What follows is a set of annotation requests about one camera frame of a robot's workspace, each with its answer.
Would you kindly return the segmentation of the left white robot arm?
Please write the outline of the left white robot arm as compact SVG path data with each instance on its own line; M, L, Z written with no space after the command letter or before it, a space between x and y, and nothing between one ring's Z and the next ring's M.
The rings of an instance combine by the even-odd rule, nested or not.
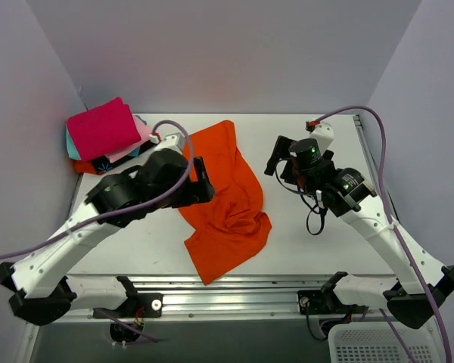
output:
M149 213L210 202L215 191L203 158L193 159L195 181L183 175L187 167L184 156L165 148L142 166L103 177L48 246L1 263L0 284L13 293L8 303L14 316L44 326L76 309L135 315L146 304L126 276L78 278L69 272L100 242Z

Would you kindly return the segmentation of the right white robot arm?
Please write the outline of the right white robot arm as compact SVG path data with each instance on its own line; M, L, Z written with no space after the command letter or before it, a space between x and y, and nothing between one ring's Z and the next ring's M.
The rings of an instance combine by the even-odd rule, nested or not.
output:
M354 168L334 165L333 153L314 138L299 141L278 136L265 174L289 191L316 202L319 214L332 212L358 232L394 273L392 278L362 278L339 271L320 290L329 312L347 306L387 309L398 322L419 329L454 291L454 265L426 252L393 217L371 182Z

